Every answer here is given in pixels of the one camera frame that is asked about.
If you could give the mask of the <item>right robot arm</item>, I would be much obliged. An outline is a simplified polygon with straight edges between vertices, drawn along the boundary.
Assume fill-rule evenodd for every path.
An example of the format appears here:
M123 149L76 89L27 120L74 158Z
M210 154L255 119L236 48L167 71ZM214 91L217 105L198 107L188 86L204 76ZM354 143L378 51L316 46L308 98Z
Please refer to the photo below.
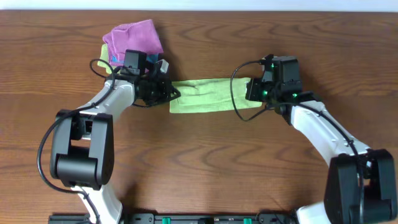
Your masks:
M397 218L393 156L371 149L350 134L311 91L304 91L293 56L257 61L261 78L246 87L246 99L266 104L301 132L328 165L322 202L296 211L297 223L382 223Z

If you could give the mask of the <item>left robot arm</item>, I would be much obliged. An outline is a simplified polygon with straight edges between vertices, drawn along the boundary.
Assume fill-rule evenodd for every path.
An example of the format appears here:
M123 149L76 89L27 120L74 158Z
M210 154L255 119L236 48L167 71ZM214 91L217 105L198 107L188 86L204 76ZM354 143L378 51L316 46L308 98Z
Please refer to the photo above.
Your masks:
M60 110L47 131L52 135L50 174L62 191L77 194L86 215L51 215L49 223L120 223L123 205L109 182L114 169L114 123L122 112L143 101L150 108L180 97L161 56L127 50L111 67L101 91L75 110Z

